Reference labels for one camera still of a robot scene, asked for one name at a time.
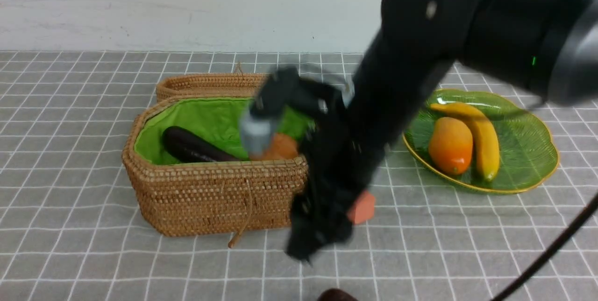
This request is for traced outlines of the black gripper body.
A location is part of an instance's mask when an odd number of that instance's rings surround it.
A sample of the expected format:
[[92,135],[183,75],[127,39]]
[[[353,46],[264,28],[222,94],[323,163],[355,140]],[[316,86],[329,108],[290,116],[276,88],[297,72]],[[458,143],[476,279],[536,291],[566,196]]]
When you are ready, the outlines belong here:
[[319,250],[352,235],[348,218],[384,158],[383,141],[372,132],[379,122],[374,104],[359,101],[316,121],[299,145],[308,164],[305,190],[291,204],[286,254],[310,261]]

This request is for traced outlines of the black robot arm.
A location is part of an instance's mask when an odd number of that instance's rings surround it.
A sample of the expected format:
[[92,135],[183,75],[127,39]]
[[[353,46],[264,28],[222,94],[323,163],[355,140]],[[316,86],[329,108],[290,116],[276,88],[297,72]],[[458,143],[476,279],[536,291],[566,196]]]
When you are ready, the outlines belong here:
[[382,0],[349,103],[322,86],[291,101],[317,126],[300,146],[308,180],[288,256],[308,261],[351,236],[348,210],[454,62],[560,107],[594,100],[597,0]]

